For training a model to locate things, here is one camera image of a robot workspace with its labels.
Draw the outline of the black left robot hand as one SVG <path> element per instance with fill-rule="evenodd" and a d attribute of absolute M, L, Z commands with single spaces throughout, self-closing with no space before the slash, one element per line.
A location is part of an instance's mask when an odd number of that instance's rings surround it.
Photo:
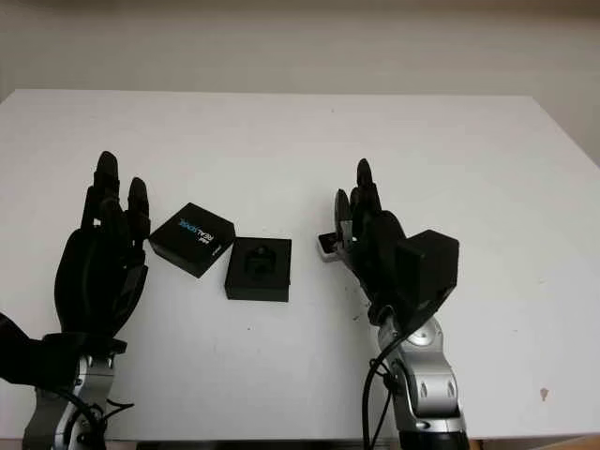
<path fill-rule="evenodd" d="M 126 209 L 119 192 L 117 158 L 104 151 L 56 273 L 54 303 L 64 332 L 113 338 L 140 301 L 151 225 L 146 185 L 132 179 Z"/>

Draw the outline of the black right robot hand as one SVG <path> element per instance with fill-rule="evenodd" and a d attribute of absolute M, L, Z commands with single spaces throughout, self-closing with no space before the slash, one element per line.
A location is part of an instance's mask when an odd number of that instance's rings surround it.
<path fill-rule="evenodd" d="M 382 208 L 377 184 L 368 161 L 360 159 L 356 186 L 350 193 L 339 189 L 334 201 L 335 253 L 359 281 L 373 325 L 401 309 L 396 251 L 406 234 L 398 218 Z"/>

